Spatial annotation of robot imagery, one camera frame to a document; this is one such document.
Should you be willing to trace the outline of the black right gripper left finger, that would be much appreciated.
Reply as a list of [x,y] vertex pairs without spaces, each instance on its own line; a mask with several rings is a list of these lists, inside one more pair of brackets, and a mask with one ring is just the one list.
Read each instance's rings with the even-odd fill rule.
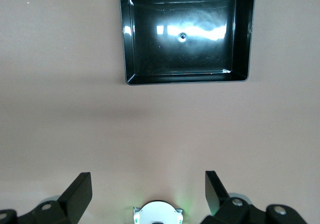
[[40,203],[18,216],[14,209],[1,210],[1,223],[78,223],[93,196],[89,172],[80,173],[57,200]]

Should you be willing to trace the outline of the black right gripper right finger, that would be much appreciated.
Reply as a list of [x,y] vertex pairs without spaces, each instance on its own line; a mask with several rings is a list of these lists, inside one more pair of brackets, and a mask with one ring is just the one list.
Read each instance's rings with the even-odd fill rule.
[[210,209],[202,223],[306,223],[292,207],[270,204],[265,211],[240,197],[231,197],[217,173],[205,172],[205,196]]

